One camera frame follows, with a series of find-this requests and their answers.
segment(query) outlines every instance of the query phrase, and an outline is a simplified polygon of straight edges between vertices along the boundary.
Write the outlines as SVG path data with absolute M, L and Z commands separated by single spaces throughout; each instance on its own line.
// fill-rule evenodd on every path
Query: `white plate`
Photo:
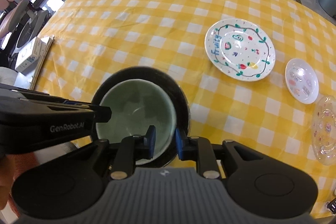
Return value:
M 234 79 L 257 81 L 274 67 L 271 39 L 257 25 L 243 19 L 228 18 L 212 25 L 204 46 L 211 62 Z
M 319 95 L 319 81 L 313 68 L 304 60 L 289 60 L 285 69 L 285 80 L 289 92 L 295 99 L 311 104 Z

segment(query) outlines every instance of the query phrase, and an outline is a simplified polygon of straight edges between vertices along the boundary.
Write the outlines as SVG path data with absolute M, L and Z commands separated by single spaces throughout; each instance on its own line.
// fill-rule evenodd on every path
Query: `small white bowl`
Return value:
M 319 95 L 319 81 L 313 68 L 304 60 L 294 58 L 287 63 L 285 80 L 289 92 L 304 104 L 311 104 Z

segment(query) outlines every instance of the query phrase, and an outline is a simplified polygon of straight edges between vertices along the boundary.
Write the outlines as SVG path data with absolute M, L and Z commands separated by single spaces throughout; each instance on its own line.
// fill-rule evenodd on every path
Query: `green bowl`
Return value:
M 111 108 L 107 123 L 97 123 L 99 139 L 119 143 L 127 136 L 145 135 L 150 125 L 156 128 L 154 156 L 138 160 L 137 165 L 158 158 L 170 145 L 176 128 L 176 112 L 166 92 L 158 85 L 143 79 L 130 79 L 112 87 L 100 102 Z

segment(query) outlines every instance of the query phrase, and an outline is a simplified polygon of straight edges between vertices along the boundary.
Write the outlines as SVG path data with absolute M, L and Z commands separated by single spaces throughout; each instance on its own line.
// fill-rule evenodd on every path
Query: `table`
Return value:
M 254 22 L 272 39 L 276 63 L 265 79 L 237 81 L 208 60 L 205 33 L 228 17 Z M 336 27 L 315 12 L 293 0 L 66 0 L 39 36 L 52 34 L 37 90 L 90 101 L 118 70 L 158 68 L 187 96 L 191 135 L 212 143 L 234 139 L 304 170 L 319 187 L 312 215 L 330 215 L 324 204 L 336 187 L 336 166 L 315 159 L 309 129 L 314 105 L 296 101 L 284 81 L 286 63 L 302 58 L 315 69 L 320 93 L 335 95 Z

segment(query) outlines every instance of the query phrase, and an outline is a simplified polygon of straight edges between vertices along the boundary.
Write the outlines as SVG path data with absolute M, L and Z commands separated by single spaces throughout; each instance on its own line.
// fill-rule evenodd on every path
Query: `black bowl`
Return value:
M 190 126 L 190 111 L 188 101 L 179 85 L 166 73 L 151 67 L 130 67 L 111 75 L 97 90 L 92 103 L 99 105 L 104 95 L 116 84 L 129 79 L 143 79 L 162 88 L 170 97 L 176 111 L 176 127 L 188 134 Z M 91 140 L 98 139 L 96 126 L 93 125 Z M 176 156 L 175 136 L 165 152 L 155 160 L 141 165 L 142 167 L 162 167 Z

